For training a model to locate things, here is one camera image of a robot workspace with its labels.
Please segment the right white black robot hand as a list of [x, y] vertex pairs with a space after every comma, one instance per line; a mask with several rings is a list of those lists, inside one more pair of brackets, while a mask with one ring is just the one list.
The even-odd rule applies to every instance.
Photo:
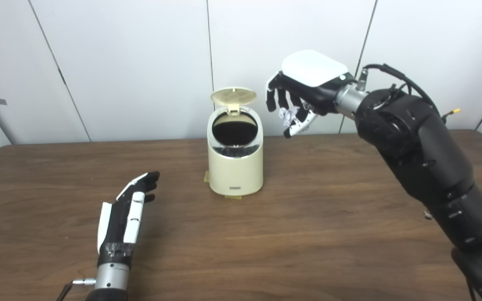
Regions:
[[344, 64], [314, 50], [286, 57], [266, 84], [267, 109], [279, 111], [286, 138], [307, 130], [318, 116], [341, 114], [354, 120], [365, 97]]

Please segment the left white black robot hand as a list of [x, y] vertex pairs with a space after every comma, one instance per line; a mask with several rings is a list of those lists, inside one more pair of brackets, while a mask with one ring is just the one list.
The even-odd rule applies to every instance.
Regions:
[[152, 202], [159, 171], [144, 173], [132, 179], [112, 203], [103, 202], [97, 232], [97, 266], [123, 264], [132, 267], [144, 205]]

